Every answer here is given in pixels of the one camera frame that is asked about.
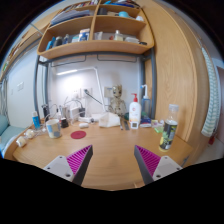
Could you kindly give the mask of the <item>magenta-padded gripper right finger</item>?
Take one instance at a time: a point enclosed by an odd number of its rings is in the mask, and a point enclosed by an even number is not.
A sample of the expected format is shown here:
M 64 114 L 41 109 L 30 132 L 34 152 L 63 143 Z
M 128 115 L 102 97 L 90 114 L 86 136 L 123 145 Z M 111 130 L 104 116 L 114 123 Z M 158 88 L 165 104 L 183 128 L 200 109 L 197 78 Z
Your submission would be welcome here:
M 182 169 L 169 156 L 160 157 L 138 145 L 134 147 L 134 156 L 145 185 Z

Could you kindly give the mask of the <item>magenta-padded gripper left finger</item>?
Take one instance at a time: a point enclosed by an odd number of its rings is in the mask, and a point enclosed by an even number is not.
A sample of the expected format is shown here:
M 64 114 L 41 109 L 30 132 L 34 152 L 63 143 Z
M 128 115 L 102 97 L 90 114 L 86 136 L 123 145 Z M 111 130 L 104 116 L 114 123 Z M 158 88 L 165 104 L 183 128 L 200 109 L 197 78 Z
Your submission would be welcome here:
M 92 155 L 93 146 L 89 145 L 67 157 L 57 156 L 44 170 L 81 186 Z

